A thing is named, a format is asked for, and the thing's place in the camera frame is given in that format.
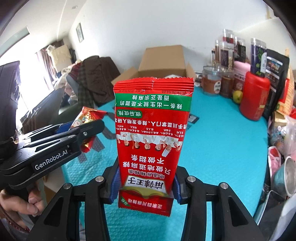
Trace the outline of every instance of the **red and gold candy wrapper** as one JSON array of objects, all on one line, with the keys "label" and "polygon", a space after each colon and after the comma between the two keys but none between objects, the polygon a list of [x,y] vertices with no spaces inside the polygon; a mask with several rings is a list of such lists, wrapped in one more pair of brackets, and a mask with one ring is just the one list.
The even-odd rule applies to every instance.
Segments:
[{"label": "red and gold candy wrapper", "polygon": [[[79,115],[76,117],[75,121],[71,125],[71,128],[80,126],[82,124],[92,122],[95,120],[101,120],[103,117],[107,114],[106,111],[103,110],[95,110],[92,108],[88,108],[83,106],[82,111],[79,113]],[[93,143],[94,143],[95,137],[90,137],[86,139],[82,145],[81,145],[81,151],[84,153],[87,153],[90,151]]]},{"label": "red and gold candy wrapper", "polygon": [[170,216],[193,90],[192,78],[147,77],[114,85],[119,207]]}]

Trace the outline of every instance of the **green stripe with white text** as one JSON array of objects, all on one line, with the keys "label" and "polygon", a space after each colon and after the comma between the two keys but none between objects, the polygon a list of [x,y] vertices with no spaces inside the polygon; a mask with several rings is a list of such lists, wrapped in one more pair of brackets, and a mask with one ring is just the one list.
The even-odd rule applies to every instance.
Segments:
[{"label": "green stripe with white text", "polygon": [[115,94],[116,107],[190,111],[191,97],[167,94]]}]

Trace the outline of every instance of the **hand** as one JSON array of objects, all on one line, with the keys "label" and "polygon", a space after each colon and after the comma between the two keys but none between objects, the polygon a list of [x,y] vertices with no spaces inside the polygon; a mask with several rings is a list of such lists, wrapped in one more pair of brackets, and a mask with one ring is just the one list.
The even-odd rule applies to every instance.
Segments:
[{"label": "hand", "polygon": [[0,192],[0,204],[9,217],[23,228],[27,228],[27,226],[17,212],[36,217],[40,215],[45,208],[41,192],[37,187],[29,193],[28,201],[18,196],[9,195],[5,190],[2,190]]}]

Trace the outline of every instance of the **textured table surface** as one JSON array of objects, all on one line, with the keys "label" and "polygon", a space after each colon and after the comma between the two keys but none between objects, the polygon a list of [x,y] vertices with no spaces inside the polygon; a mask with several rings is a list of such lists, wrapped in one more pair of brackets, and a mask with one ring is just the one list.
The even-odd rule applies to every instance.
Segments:
[{"label": "textured table surface", "polygon": [[[114,113],[114,102],[100,109]],[[267,159],[267,127],[263,118],[254,122],[241,115],[238,105],[221,96],[210,97],[195,88],[191,113],[200,119],[186,132],[179,160],[190,175],[205,183],[227,182],[253,215],[264,182]],[[96,150],[65,164],[62,169],[67,182],[87,183],[113,165],[117,157],[114,121],[104,117],[109,135],[98,135]],[[177,241],[180,240],[186,205],[174,201],[171,216],[119,209],[118,199],[105,205],[112,241]],[[207,237],[211,240],[211,205],[207,205]]]}]

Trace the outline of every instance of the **brand logo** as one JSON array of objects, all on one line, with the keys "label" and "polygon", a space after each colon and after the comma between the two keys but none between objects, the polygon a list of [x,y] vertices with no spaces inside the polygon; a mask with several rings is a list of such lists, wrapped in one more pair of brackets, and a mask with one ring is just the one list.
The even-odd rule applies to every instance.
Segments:
[{"label": "brand logo", "polygon": [[63,157],[65,158],[68,154],[69,154],[69,153],[68,153],[68,150],[67,150],[67,149],[66,149],[66,150],[63,150],[63,151],[57,153],[56,155],[53,155],[53,156],[51,156],[51,157],[48,157],[48,158],[47,158],[45,161],[43,161],[42,163],[39,163],[39,164],[34,165],[34,168],[35,168],[35,170],[37,170],[37,171],[41,171],[41,170],[40,170],[41,168],[46,167],[48,164],[51,164],[52,162],[54,162],[54,161],[56,161],[56,160],[58,160],[58,159],[60,159],[60,158],[63,158]]}]

